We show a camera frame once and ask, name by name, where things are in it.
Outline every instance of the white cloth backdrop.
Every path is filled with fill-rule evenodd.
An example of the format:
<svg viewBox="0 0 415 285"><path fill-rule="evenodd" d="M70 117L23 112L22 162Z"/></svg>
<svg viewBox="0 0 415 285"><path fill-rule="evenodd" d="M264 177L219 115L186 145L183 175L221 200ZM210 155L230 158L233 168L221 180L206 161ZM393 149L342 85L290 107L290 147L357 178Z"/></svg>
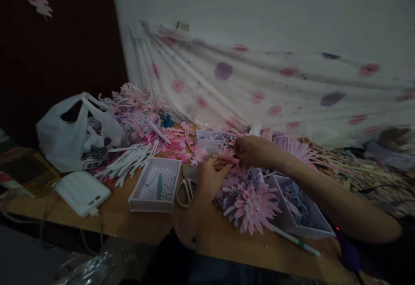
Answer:
<svg viewBox="0 0 415 285"><path fill-rule="evenodd" d="M137 22L131 33L144 86L197 125L245 131L257 123L336 147L347 137L362 142L385 126L415 124L415 75L404 68L222 46L165 25Z"/></svg>

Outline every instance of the scissor handle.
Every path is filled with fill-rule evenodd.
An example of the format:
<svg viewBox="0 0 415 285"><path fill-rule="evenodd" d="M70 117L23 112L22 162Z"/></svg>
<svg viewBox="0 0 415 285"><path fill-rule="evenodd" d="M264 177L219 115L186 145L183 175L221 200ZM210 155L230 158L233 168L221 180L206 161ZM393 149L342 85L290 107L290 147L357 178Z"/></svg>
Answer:
<svg viewBox="0 0 415 285"><path fill-rule="evenodd" d="M181 188L182 186L185 188L185 194L186 194L187 203L182 203L182 202L180 202L180 200L179 200L179 191L180 191L180 188ZM190 203L192 202L192 197L193 197L193 191L192 191L192 189L191 189L191 188L190 188L190 191L191 191L192 196L190 196L190 193L189 193L189 187L188 187L188 185L187 185L187 181L186 181L185 179L183 179L183 180L182 180L182 182L181 182L181 183L179 184L179 186L177 187L177 191L176 191L176 200L177 200L177 203L178 203L181 207L188 208L188 207L190 206Z"/></svg>

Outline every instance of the purple polka dot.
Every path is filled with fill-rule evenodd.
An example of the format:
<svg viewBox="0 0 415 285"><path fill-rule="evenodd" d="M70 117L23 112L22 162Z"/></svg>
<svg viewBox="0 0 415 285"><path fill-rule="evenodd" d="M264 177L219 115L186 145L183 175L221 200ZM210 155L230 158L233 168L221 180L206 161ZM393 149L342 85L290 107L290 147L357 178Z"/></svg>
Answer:
<svg viewBox="0 0 415 285"><path fill-rule="evenodd" d="M333 106L341 101L345 96L346 94L341 91L329 93L321 99L320 105L325 107Z"/></svg>
<svg viewBox="0 0 415 285"><path fill-rule="evenodd" d="M330 59L330 60L335 60L335 59L340 58L340 56L338 55L329 54L329 53L322 53L322 55L325 59Z"/></svg>
<svg viewBox="0 0 415 285"><path fill-rule="evenodd" d="M226 81L232 75L233 68L228 63L218 63L215 69L215 77L218 80Z"/></svg>

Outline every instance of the pink polka dot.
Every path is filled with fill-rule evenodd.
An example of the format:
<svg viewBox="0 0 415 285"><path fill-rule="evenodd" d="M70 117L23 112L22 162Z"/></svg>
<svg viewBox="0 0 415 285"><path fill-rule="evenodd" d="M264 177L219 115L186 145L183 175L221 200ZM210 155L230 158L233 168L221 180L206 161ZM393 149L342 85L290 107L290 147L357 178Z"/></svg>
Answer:
<svg viewBox="0 0 415 285"><path fill-rule="evenodd" d="M268 109L268 115L271 117L275 117L277 115L280 114L280 112L282 111L282 108L280 105L275 105L272 106L271 108Z"/></svg>
<svg viewBox="0 0 415 285"><path fill-rule="evenodd" d="M369 63L360 67L359 74L361 76L369 77L373 76L380 69L379 64Z"/></svg>
<svg viewBox="0 0 415 285"><path fill-rule="evenodd" d="M365 114L361 114L358 116L353 116L350 120L349 120L349 124L350 125L357 125L362 123L363 121L365 121L367 119L367 115Z"/></svg>
<svg viewBox="0 0 415 285"><path fill-rule="evenodd" d="M375 135L376 133L378 133L379 130L380 130L380 128L377 125L372 126L372 127L366 127L363 130L363 134L372 136L372 135Z"/></svg>
<svg viewBox="0 0 415 285"><path fill-rule="evenodd" d="M226 120L226 125L230 128L238 128L240 127L241 121L237 117L230 117L228 120Z"/></svg>
<svg viewBox="0 0 415 285"><path fill-rule="evenodd" d="M285 128L287 129L287 130L295 130L296 128L298 128L300 126L300 123L299 122L290 122L290 123L288 123L286 126L285 126Z"/></svg>
<svg viewBox="0 0 415 285"><path fill-rule="evenodd" d="M196 99L196 107L199 109L205 109L208 106L208 103L206 102L206 100L202 97L199 97L198 99Z"/></svg>
<svg viewBox="0 0 415 285"><path fill-rule="evenodd" d="M251 103L259 104L265 99L265 93L263 91L255 91L251 96Z"/></svg>
<svg viewBox="0 0 415 285"><path fill-rule="evenodd" d="M166 43L168 46L170 46L170 47L172 47L173 45L175 45L176 44L176 42L177 42L177 40L176 39L173 39L173 38L169 38L169 37L163 37L163 38L161 38L163 41L164 41L164 43Z"/></svg>
<svg viewBox="0 0 415 285"><path fill-rule="evenodd" d="M172 83L172 88L176 93L181 93L185 88L185 84L182 80L176 79Z"/></svg>
<svg viewBox="0 0 415 285"><path fill-rule="evenodd" d="M291 77L293 75L295 75L298 72L297 68L294 67L284 67L280 70L280 75L282 76L286 76L286 77Z"/></svg>
<svg viewBox="0 0 415 285"><path fill-rule="evenodd" d="M233 49L238 52L246 52L249 50L248 47L246 47L245 45L241 45L241 44L235 44L233 46Z"/></svg>
<svg viewBox="0 0 415 285"><path fill-rule="evenodd" d="M156 79L160 79L160 70L159 70L158 66L155 63L152 64L151 69L152 69Z"/></svg>
<svg viewBox="0 0 415 285"><path fill-rule="evenodd" d="M415 89L406 89L398 96L396 101L407 101L415 98Z"/></svg>

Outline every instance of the plastic storage box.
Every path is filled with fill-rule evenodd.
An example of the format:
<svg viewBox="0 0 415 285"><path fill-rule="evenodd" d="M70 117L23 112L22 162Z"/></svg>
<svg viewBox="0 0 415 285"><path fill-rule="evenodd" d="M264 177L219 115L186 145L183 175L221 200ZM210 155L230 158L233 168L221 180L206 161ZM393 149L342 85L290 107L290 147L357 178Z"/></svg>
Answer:
<svg viewBox="0 0 415 285"><path fill-rule="evenodd" d="M200 136L209 137L212 135L218 135L218 139L199 139ZM218 148L217 145L225 145L226 140L223 138L222 133L219 131L205 131L205 130L196 130L195 134L195 145L196 148Z"/></svg>
<svg viewBox="0 0 415 285"><path fill-rule="evenodd" d="M308 218L314 224L314 228L297 225L295 223L291 211L284 200L284 195L282 192L285 191L286 186L294 183L290 178L272 175L268 177L265 182L269 184L270 188L278 189L278 192L274 193L280 200L278 207L282 211L282 213L276 212L278 227L287 233L302 236L305 238L308 237L314 240L321 240L328 237L332 238L335 236L332 227L328 224L317 205L305 194L303 203L308 209Z"/></svg>
<svg viewBox="0 0 415 285"><path fill-rule="evenodd" d="M179 181L180 172L181 172L182 161L173 160L166 158L152 158L145 166L141 172L138 182L128 198L128 203L130 204L132 212L172 212L174 207L174 201L176 199L176 189L177 183ZM149 191L151 188L156 188L154 192L157 194L157 184L158 181L154 180L150 186L146 187L146 181L149 176L153 175L153 172L162 168L172 168L177 170L176 182L173 187L172 199L169 200L157 200L157 199L147 199Z"/></svg>

